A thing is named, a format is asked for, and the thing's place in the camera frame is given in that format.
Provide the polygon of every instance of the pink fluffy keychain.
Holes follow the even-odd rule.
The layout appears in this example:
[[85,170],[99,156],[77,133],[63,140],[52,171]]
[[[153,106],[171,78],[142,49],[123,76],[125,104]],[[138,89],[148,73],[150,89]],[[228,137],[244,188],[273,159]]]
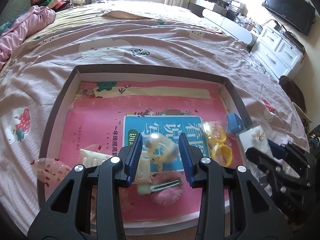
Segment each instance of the pink fluffy keychain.
[[[159,184],[176,178],[182,178],[181,172],[161,172],[151,176],[152,184]],[[183,187],[180,185],[159,192],[153,192],[150,194],[150,198],[155,203],[166,206],[175,203],[181,197],[182,193]]]

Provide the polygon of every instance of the white cabinet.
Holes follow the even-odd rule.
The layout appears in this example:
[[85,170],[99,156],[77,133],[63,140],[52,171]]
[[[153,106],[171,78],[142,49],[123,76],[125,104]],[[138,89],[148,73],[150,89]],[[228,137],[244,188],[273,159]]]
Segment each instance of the white cabinet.
[[204,9],[202,11],[202,15],[205,19],[208,19],[210,22],[212,22],[212,26],[217,27],[227,35],[243,41],[244,43],[248,44],[248,46],[253,44],[253,35],[239,24],[208,9]]
[[280,44],[282,38],[276,34],[273,30],[264,29],[259,37],[265,44],[268,45],[272,50],[276,50]]
[[282,75],[292,79],[302,67],[302,52],[270,27],[263,29],[251,54],[276,80]]

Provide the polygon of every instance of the blue label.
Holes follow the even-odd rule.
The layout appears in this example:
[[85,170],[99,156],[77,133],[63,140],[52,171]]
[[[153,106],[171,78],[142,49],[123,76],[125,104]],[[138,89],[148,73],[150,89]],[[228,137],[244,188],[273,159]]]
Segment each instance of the blue label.
[[[185,133],[188,142],[192,146],[201,149],[204,156],[208,155],[208,148],[205,137],[202,135],[198,124],[201,122],[199,116],[190,115],[163,115],[163,116],[136,116],[127,115],[124,117],[124,146],[128,146],[129,131],[135,130],[141,133],[143,137],[142,152],[146,152],[144,147],[146,138],[154,132],[158,132],[171,139],[174,143],[178,144],[179,135]],[[158,149],[155,154],[161,154],[162,150]],[[157,172],[158,168],[155,164],[151,163],[151,172]],[[163,164],[163,171],[183,171],[181,157],[171,163]]]

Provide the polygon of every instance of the bedspread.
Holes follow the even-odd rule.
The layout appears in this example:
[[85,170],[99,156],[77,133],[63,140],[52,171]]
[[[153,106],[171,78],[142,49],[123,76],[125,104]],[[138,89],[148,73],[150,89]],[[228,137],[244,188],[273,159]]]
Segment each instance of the bedspread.
[[[168,17],[107,19],[100,16],[105,6],[94,4],[57,13],[52,25],[29,37],[12,54],[0,78],[1,203],[24,233],[39,210],[30,163],[38,158],[52,105],[76,65],[161,65],[226,76],[267,138],[277,144],[294,141],[308,149],[290,99],[263,73],[243,42],[196,26],[199,18],[188,11],[184,13],[186,21],[194,19],[194,26]],[[158,14],[162,7],[168,8],[153,6]]]

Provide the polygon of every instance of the clear plastic bag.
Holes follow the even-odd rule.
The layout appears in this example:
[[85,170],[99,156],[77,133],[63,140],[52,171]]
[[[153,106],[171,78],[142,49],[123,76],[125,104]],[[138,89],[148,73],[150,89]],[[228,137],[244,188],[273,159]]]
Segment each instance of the clear plastic bag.
[[[172,140],[161,133],[152,133],[147,137],[145,143],[147,153],[141,155],[147,157],[151,162],[157,165],[158,170],[162,171],[163,163],[170,163],[179,156],[179,147]],[[161,154],[154,154],[156,149],[161,150]]]
[[210,157],[219,165],[229,167],[232,163],[232,149],[220,122],[201,122],[199,128],[209,145]]

